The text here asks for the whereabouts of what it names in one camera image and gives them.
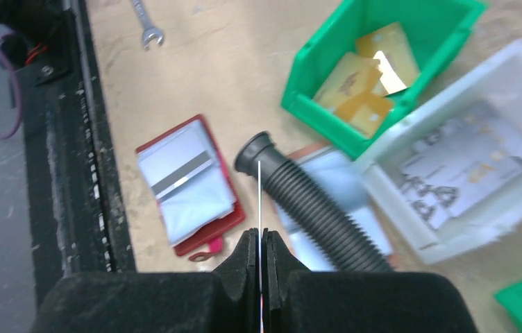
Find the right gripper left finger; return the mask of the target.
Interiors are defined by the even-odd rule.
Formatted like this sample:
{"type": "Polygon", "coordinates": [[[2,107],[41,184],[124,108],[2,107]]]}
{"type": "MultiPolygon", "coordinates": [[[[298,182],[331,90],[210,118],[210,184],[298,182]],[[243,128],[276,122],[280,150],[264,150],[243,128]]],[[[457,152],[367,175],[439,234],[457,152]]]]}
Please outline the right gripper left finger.
{"type": "Polygon", "coordinates": [[[259,332],[258,230],[210,272],[76,273],[47,294],[32,332],[259,332]]]}

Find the green bin with yellow items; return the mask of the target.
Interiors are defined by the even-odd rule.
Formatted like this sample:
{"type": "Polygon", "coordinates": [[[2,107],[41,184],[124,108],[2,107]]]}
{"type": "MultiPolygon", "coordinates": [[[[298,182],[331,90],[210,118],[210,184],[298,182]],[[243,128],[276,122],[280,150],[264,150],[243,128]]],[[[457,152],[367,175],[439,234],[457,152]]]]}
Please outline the green bin with yellow items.
{"type": "Polygon", "coordinates": [[[481,1],[343,1],[295,55],[282,107],[353,159],[416,107],[481,1]]]}

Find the silver wrench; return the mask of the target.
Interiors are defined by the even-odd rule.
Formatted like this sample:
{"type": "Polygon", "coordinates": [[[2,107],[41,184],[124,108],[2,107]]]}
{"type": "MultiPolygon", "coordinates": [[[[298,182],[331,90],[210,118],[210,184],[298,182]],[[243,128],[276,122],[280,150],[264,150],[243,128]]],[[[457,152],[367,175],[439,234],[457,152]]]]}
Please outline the silver wrench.
{"type": "Polygon", "coordinates": [[[142,0],[131,0],[133,9],[139,22],[142,25],[142,46],[145,51],[150,49],[150,44],[155,41],[158,46],[162,46],[165,41],[165,34],[151,20],[142,0]]]}

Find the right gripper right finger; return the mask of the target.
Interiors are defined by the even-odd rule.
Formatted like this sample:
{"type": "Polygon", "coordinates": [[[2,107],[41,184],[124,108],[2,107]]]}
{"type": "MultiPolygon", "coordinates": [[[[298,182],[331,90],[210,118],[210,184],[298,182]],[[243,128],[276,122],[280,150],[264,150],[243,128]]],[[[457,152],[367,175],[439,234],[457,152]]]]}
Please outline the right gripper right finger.
{"type": "Polygon", "coordinates": [[[426,272],[313,272],[262,234],[265,332],[477,332],[454,284],[426,272]]]}

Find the white plastic bin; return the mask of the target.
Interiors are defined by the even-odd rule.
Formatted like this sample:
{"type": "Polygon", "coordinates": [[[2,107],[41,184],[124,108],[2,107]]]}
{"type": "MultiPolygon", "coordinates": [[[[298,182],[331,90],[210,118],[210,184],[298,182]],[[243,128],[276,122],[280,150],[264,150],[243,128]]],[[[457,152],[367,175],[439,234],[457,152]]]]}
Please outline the white plastic bin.
{"type": "Polygon", "coordinates": [[[353,166],[426,264],[515,231],[522,223],[522,39],[386,130],[353,166]]]}

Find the thin white credit card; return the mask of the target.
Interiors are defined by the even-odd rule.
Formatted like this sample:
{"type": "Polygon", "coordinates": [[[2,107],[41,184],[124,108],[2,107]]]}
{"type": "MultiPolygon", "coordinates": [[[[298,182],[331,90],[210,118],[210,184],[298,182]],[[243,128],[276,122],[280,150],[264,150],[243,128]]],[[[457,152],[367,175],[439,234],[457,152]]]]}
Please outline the thin white credit card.
{"type": "Polygon", "coordinates": [[[258,167],[258,277],[260,292],[260,333],[264,333],[263,323],[263,285],[262,285],[262,168],[261,161],[257,161],[258,167]]]}

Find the red leather card holder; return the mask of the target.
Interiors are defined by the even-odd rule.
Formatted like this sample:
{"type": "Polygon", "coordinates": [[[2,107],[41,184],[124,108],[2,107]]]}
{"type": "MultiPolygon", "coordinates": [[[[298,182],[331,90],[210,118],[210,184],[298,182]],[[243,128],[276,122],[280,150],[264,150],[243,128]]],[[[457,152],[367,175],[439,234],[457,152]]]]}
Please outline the red leather card holder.
{"type": "Polygon", "coordinates": [[[224,235],[246,212],[205,117],[193,116],[135,154],[176,256],[203,262],[219,255],[224,235]]]}

